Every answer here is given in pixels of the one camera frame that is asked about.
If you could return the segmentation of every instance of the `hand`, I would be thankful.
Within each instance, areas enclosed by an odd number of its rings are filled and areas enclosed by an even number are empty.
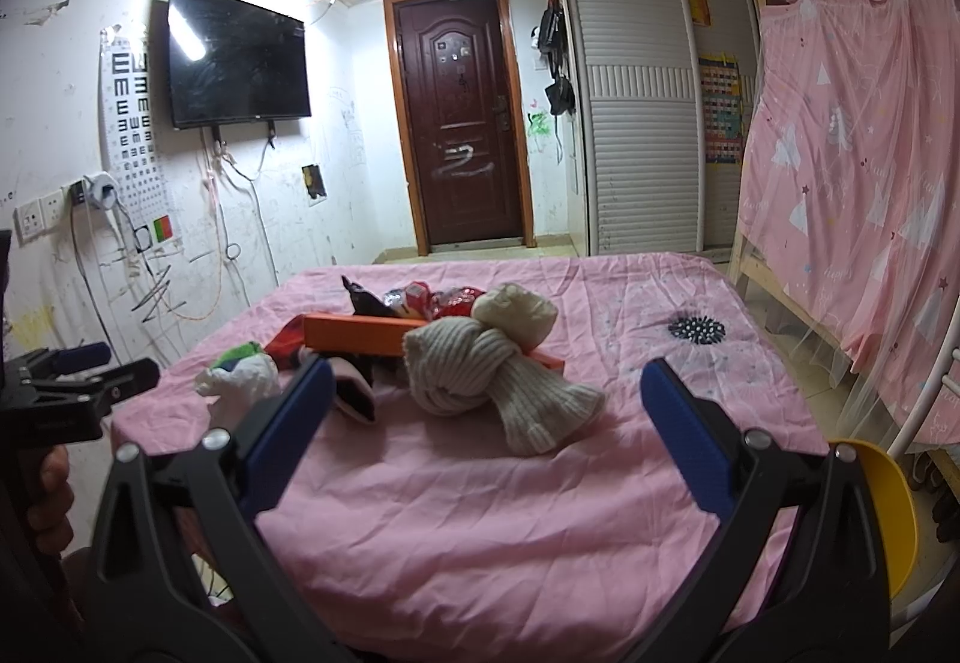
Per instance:
[[[40,484],[46,495],[27,509],[27,523],[37,532],[37,548],[51,556],[62,553],[73,541],[73,527],[66,518],[73,505],[73,490],[66,481],[69,476],[66,447],[56,446],[40,465]]]

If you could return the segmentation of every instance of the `wooden door frame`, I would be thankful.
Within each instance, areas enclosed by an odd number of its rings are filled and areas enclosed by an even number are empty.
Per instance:
[[[416,252],[425,257],[430,253],[430,241],[426,233],[424,200],[419,188],[410,115],[407,110],[403,76],[400,71],[400,47],[397,44],[397,5],[411,0],[383,0],[383,14],[387,23],[387,51],[390,55],[390,77],[394,85],[394,101],[397,104],[397,124],[400,126],[400,151],[403,155],[403,170],[407,177],[407,193],[410,209],[414,215]],[[512,123],[514,123],[515,153],[517,154],[517,182],[520,187],[520,217],[523,225],[523,244],[533,248],[534,206],[530,188],[530,163],[527,158],[527,133],[523,123],[523,100],[520,93],[520,66],[514,46],[514,30],[510,26],[510,0],[496,0],[500,17],[500,38],[503,41],[503,60],[507,67],[507,94],[509,94]]]

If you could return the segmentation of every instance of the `wooden bed frame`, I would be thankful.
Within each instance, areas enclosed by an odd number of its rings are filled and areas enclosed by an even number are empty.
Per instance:
[[[757,0],[757,7],[763,8],[766,5],[784,5],[784,0]],[[818,337],[827,343],[836,351],[840,351],[840,344],[834,335],[829,332],[827,327],[818,322],[811,316],[806,309],[793,300],[784,292],[784,287],[776,279],[776,275],[770,269],[762,257],[755,253],[755,247],[741,233],[737,225],[736,234],[733,237],[733,247],[731,248],[730,266],[728,267],[728,279],[733,283],[734,288],[741,299],[746,297],[747,285],[750,281],[767,292],[776,303],[786,310],[790,311],[795,318],[807,325]],[[930,457],[937,468],[944,475],[950,490],[960,499],[960,467],[949,458],[943,450],[930,452]]]

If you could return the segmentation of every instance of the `television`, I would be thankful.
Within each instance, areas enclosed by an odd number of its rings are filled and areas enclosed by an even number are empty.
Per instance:
[[[170,0],[176,129],[310,115],[304,23],[240,0]]]

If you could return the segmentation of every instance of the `tile floor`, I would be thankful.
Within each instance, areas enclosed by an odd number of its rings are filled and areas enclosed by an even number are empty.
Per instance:
[[[503,249],[486,249],[472,251],[442,252],[429,257],[410,257],[404,260],[390,260],[392,265],[402,262],[452,262],[453,260],[522,260],[530,257],[575,257],[576,251],[570,245],[542,246],[535,249],[512,247]],[[726,273],[726,265],[717,265]],[[784,365],[789,371],[798,388],[805,396],[824,437],[832,438],[837,435],[837,420],[844,404],[847,402],[853,380],[848,377],[841,385],[834,388],[830,382],[829,373],[817,364],[811,363],[811,341],[800,341],[803,331],[785,329],[780,334],[768,332],[764,325],[767,319],[768,308],[776,308],[773,299],[755,284],[747,289],[747,308],[757,326],[771,340],[776,351],[781,355]],[[920,527],[920,551],[917,565],[906,587],[893,602],[894,611],[899,610],[920,597],[934,583],[940,574],[947,558],[957,553],[954,544],[941,544],[937,541],[936,527],[931,519],[930,512],[934,503],[934,496],[926,492],[913,494],[914,505],[917,510],[917,520]]]

